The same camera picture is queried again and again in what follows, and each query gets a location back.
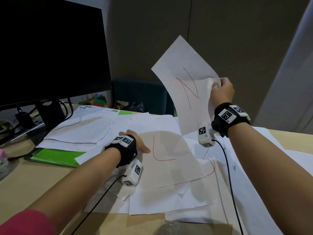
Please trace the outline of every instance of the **black wristband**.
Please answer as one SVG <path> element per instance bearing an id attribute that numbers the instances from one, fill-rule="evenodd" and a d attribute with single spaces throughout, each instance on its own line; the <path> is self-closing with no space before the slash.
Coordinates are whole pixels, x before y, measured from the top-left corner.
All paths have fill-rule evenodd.
<path id="1" fill-rule="evenodd" d="M 132 138 L 133 139 L 132 142 L 129 143 L 129 141 L 130 141 L 129 139 L 128 140 L 127 140 L 127 138 L 123 139 L 124 136 L 119 136 L 119 137 L 116 137 L 113 141 L 120 140 L 121 144 L 120 143 L 111 143 L 110 145 L 105 147 L 105 150 L 108 148 L 117 148 L 120 151 L 120 156 L 121 156 L 120 162 L 116 166 L 116 168 L 118 168 L 119 166 L 125 166 L 127 164 L 130 164 L 138 154 L 137 148 L 136 148 L 135 137 L 130 135 L 130 134 L 127 134 L 126 136 Z"/>
<path id="2" fill-rule="evenodd" d="M 215 115 L 214 115 L 214 120 L 211 123 L 211 126 L 212 126 L 212 129 L 219 132 L 219 134 L 222 137 L 224 137 L 224 136 L 228 137 L 228 129 L 235 124 L 239 124 L 242 122 L 246 122 L 246 123 L 250 124 L 248 115 L 242 109 L 240 109 L 238 106 L 236 106 L 236 108 L 235 108 L 236 110 L 234 110 L 231 106 L 234 107 L 229 102 L 222 103 L 218 107 L 216 107 L 216 109 L 214 111 Z M 228 111 L 228 113 L 229 113 L 228 116 L 230 116 L 230 115 L 236 116 L 236 118 L 231 123 L 227 122 L 227 118 L 219 116 L 219 114 L 224 109 L 226 109 Z M 237 110 L 240 113 L 245 113 L 247 117 L 240 116 L 239 113 L 237 112 Z"/>

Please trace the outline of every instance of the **red ink line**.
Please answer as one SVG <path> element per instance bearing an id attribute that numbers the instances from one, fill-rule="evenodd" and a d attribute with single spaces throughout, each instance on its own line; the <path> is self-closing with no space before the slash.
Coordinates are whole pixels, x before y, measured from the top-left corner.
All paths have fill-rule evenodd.
<path id="1" fill-rule="evenodd" d="M 196 91 L 197 91 L 197 97 L 199 98 L 199 95 L 198 95 L 198 90 L 197 90 L 197 86 L 196 86 L 196 84 L 195 84 L 195 81 L 193 80 L 193 78 L 190 76 L 190 78 L 191 78 L 191 80 L 194 82 L 194 85 L 195 85 L 195 88 L 196 88 Z"/>
<path id="2" fill-rule="evenodd" d="M 176 78 L 178 81 L 180 81 L 182 84 L 184 84 L 193 94 L 194 94 L 194 92 L 185 84 L 185 83 L 183 83 L 181 80 L 179 80 L 178 78 Z"/>
<path id="3" fill-rule="evenodd" d="M 214 162 L 214 170 L 213 170 L 213 172 L 212 173 L 210 173 L 209 175 L 212 175 L 213 173 L 214 173 L 214 171 L 215 171 L 215 162 Z"/>
<path id="4" fill-rule="evenodd" d="M 190 150 L 192 150 L 192 148 L 193 148 L 193 141 L 191 140 L 191 149 Z"/>
<path id="5" fill-rule="evenodd" d="M 153 136 L 153 149 L 152 149 L 152 152 L 153 152 L 153 156 L 154 156 L 154 136 Z M 175 159 L 167 159 L 167 160 L 158 160 L 158 161 L 171 161 L 171 160 L 176 160 L 176 158 Z"/>
<path id="6" fill-rule="evenodd" d="M 188 98 L 187 92 L 186 92 L 186 96 L 187 96 L 187 99 L 188 99 L 189 107 L 190 107 L 190 109 L 191 109 L 191 106 L 190 106 L 190 102 L 189 102 L 189 98 Z"/>

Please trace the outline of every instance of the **green folder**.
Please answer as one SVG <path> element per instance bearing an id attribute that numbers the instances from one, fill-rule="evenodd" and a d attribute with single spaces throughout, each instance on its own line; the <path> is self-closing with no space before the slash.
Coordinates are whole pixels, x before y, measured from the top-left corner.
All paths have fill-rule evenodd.
<path id="1" fill-rule="evenodd" d="M 120 110 L 119 115 L 131 115 L 131 111 Z M 33 156 L 27 160 L 30 162 L 40 162 L 50 165 L 75 168 L 79 164 L 75 158 L 85 152 L 72 152 L 57 149 L 38 149 L 33 153 Z"/>

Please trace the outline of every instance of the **wooden table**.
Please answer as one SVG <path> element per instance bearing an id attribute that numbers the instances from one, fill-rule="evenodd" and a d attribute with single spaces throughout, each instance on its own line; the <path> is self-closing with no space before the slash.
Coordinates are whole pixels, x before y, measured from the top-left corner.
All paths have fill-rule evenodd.
<path id="1" fill-rule="evenodd" d="M 313 135 L 270 130 L 285 149 L 313 154 Z M 24 137 L 4 150 L 9 157 L 26 154 L 33 149 L 30 139 Z M 15 170 L 0 182 L 0 224 L 24 210 L 72 169 L 20 159 Z M 80 212 L 62 232 L 69 235 L 86 216 Z M 75 235 L 97 234 L 231 234 L 231 225 L 195 224 L 165 221 L 164 214 L 128 215 L 92 213 Z"/>

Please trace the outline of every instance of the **teal chair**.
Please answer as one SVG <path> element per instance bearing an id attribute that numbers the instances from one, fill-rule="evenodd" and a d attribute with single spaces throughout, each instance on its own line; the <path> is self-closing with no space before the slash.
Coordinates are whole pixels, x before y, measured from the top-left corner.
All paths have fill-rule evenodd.
<path id="1" fill-rule="evenodd" d="M 142 101 L 146 111 L 156 115 L 174 115 L 174 103 L 161 83 L 113 80 L 113 102 Z"/>

